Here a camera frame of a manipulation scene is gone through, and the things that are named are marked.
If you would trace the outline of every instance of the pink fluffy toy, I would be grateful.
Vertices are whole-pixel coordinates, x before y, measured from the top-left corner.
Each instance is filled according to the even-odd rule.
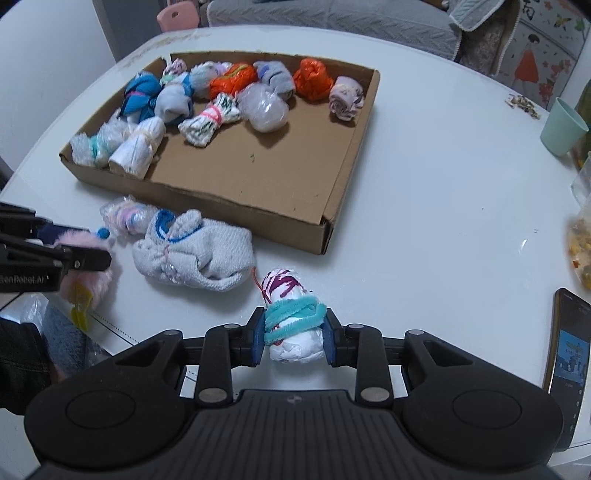
[[[87,231],[68,230],[57,238],[54,245],[99,248],[109,251],[107,240]],[[71,303],[77,303],[76,284],[79,284],[92,294],[90,307],[95,309],[109,289],[112,279],[113,272],[111,268],[102,272],[70,270],[61,281],[60,296]]]

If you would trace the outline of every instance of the sofa cushion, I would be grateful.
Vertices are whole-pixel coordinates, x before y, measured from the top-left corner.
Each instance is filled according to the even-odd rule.
[[[328,28],[389,40],[453,60],[461,39],[449,16],[420,0],[213,0],[211,27],[297,25]]]
[[[420,0],[334,0],[327,28],[389,40],[453,60],[462,37],[448,14]]]
[[[210,27],[221,25],[296,25],[326,28],[327,0],[213,0],[207,6]]]

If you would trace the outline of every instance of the cardboard tray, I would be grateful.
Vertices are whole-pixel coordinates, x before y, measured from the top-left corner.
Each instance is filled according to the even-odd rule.
[[[210,51],[172,54],[189,68],[206,60],[252,63],[280,60],[289,71],[303,57],[276,53]],[[357,119],[344,124],[329,115],[328,103],[295,97],[288,124],[260,134],[250,125],[222,125],[205,148],[188,144],[176,127],[169,128],[154,163],[143,180],[109,170],[75,165],[68,144],[62,163],[81,181],[162,207],[183,212],[195,208],[203,216],[249,228],[254,235],[314,254],[324,254],[345,197],[361,141],[378,90],[379,72],[342,61],[321,59],[329,74],[356,79],[365,93]],[[164,60],[144,70],[160,77]],[[123,87],[82,126],[98,132],[120,107]],[[196,114],[205,102],[195,103]]]

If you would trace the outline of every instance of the orange dress drawing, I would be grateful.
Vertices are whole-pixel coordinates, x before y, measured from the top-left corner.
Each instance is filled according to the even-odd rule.
[[[538,66],[535,63],[534,52],[528,48],[523,52],[521,61],[515,69],[515,80],[538,83],[539,79]]]

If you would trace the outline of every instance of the cartoon girl illustration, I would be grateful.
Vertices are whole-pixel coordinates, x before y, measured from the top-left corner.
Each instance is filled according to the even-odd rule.
[[[531,82],[536,85],[540,79],[538,75],[538,66],[535,63],[533,51],[533,46],[540,43],[540,38],[538,35],[532,33],[527,37],[527,39],[530,41],[530,44],[527,45],[521,53],[521,60],[515,69],[515,79],[511,85],[511,88],[514,88],[517,80],[521,80],[523,85],[523,94],[525,96],[528,96],[526,91],[526,83]]]

